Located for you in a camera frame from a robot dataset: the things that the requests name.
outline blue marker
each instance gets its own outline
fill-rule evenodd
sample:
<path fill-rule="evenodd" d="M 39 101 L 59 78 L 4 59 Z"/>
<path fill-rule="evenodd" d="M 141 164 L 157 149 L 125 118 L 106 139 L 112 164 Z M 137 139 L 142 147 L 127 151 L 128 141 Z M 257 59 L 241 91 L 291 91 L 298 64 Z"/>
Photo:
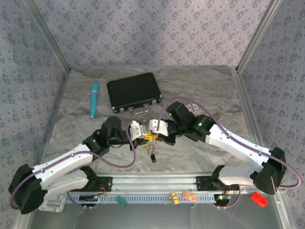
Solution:
<path fill-rule="evenodd" d="M 90 104 L 90 117 L 94 118 L 97 102 L 97 93 L 99 92 L 99 84 L 93 83 L 91 88 L 91 104 Z"/>

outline orange tag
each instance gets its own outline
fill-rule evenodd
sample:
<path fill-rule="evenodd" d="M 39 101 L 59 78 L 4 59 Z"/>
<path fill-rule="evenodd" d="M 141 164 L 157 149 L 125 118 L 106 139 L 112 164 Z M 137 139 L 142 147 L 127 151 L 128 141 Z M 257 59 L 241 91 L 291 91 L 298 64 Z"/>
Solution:
<path fill-rule="evenodd" d="M 196 197 L 197 195 L 191 192 L 183 192 L 183 196 L 184 199 L 188 199 L 192 202 L 196 202 Z"/>

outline blue patterned wall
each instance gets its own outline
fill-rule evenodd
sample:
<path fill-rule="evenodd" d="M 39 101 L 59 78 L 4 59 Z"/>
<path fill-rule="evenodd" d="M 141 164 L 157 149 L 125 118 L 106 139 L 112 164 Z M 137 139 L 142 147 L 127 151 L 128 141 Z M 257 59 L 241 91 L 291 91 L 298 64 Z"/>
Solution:
<path fill-rule="evenodd" d="M 305 2 L 284 0 L 242 73 L 268 147 L 279 146 L 305 180 Z M 295 183 L 289 173 L 285 183 Z M 288 189 L 293 213 L 305 228 L 305 185 Z"/>
<path fill-rule="evenodd" d="M 71 68 L 236 66 L 270 0 L 36 0 Z"/>
<path fill-rule="evenodd" d="M 16 169 L 39 162 L 66 74 L 22 1 L 0 3 L 0 228 L 13 225 Z"/>

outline red block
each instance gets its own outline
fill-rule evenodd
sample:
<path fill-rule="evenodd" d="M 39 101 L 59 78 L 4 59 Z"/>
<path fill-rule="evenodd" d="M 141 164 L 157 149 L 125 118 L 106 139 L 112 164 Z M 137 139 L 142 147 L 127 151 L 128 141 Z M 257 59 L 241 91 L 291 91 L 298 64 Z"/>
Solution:
<path fill-rule="evenodd" d="M 268 203 L 268 200 L 257 192 L 254 192 L 251 195 L 251 199 L 254 200 L 254 202 L 257 203 L 261 207 L 265 207 Z"/>

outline black briefcase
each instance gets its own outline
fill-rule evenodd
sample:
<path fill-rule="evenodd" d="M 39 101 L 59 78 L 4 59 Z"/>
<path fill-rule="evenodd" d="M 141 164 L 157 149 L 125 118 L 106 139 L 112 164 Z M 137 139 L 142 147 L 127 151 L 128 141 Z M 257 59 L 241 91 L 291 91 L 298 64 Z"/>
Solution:
<path fill-rule="evenodd" d="M 131 111 L 162 101 L 153 73 L 110 81 L 107 83 L 107 89 L 114 113 Z"/>

